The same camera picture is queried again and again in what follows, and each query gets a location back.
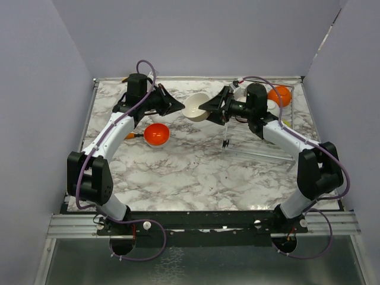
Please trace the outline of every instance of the gray wall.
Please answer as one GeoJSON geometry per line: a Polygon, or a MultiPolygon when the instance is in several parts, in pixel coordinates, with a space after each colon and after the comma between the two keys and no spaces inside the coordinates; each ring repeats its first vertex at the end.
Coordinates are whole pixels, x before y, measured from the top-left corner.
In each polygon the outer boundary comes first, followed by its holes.
{"type": "Polygon", "coordinates": [[[306,76],[308,102],[323,141],[338,147],[354,206],[380,281],[380,1],[349,0],[306,76]]]}
{"type": "Polygon", "coordinates": [[[32,284],[92,80],[50,0],[0,9],[0,284],[32,284]]]}
{"type": "Polygon", "coordinates": [[[339,0],[53,0],[95,77],[306,75],[339,0]]]}

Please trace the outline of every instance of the wall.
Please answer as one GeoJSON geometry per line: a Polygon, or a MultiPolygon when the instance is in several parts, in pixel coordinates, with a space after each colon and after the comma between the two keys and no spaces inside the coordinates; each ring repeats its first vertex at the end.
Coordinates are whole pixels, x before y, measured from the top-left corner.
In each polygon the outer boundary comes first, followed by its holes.
{"type": "Polygon", "coordinates": [[[354,206],[380,281],[380,2],[349,0],[305,79],[323,141],[336,144],[352,181],[354,206]]]}
{"type": "Polygon", "coordinates": [[[50,0],[0,9],[0,284],[33,284],[93,82],[50,0]]]}
{"type": "Polygon", "coordinates": [[[306,75],[339,0],[53,0],[95,77],[306,75]]]}

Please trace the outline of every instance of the wire rack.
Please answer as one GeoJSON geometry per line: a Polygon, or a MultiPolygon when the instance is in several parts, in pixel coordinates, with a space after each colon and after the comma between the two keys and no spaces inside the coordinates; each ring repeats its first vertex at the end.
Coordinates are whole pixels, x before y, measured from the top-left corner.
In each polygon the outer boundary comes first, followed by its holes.
{"type": "MultiPolygon", "coordinates": [[[[250,82],[261,83],[270,90],[267,84],[261,81],[249,80],[250,82]]],[[[291,94],[291,103],[283,109],[283,121],[286,121],[293,128],[294,124],[294,108],[293,108],[293,92],[295,87],[287,84],[275,84],[275,86],[287,87],[291,94]]],[[[241,123],[235,118],[231,118],[226,124],[223,138],[223,153],[231,155],[238,159],[244,160],[258,160],[270,163],[288,163],[287,171],[295,165],[293,158],[283,151],[277,145],[272,144],[266,140],[262,140],[253,134],[246,123],[241,123]]]]}

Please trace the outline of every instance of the marble tabletop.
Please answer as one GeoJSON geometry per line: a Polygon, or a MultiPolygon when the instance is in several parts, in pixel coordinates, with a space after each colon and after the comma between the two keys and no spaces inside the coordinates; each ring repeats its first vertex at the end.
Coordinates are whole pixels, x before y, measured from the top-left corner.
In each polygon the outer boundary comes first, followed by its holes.
{"type": "MultiPolygon", "coordinates": [[[[215,96],[229,81],[160,80],[180,102],[197,92],[215,96]]],[[[274,81],[294,85],[294,129],[316,139],[314,125],[299,80],[274,81]]],[[[99,134],[112,107],[126,90],[120,81],[101,81],[88,123],[84,147],[99,134]]],[[[191,122],[176,112],[145,117],[135,129],[143,133],[153,122],[166,124],[170,140],[149,147],[143,138],[125,140],[110,162],[113,193],[134,211],[269,210],[297,188],[296,167],[283,163],[237,160],[221,152],[224,127],[209,121],[191,122]]],[[[317,206],[338,209],[336,201],[317,206]]],[[[78,211],[71,197],[69,211],[78,211]]]]}

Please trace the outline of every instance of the orange cup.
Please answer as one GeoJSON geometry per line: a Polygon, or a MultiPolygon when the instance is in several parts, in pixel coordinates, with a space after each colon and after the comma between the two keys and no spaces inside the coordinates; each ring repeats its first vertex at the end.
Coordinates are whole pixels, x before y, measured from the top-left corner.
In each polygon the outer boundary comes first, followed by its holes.
{"type": "Polygon", "coordinates": [[[153,148],[163,147],[170,137],[169,128],[163,123],[152,123],[144,131],[144,138],[153,148]]]}
{"type": "MultiPolygon", "coordinates": [[[[289,105],[290,101],[292,100],[292,94],[290,93],[289,89],[285,86],[277,86],[275,88],[278,93],[281,95],[281,99],[283,99],[283,107],[286,107],[289,105]]],[[[277,96],[277,93],[272,89],[268,93],[268,99],[275,101],[278,106],[280,106],[280,99],[277,96]]]]}

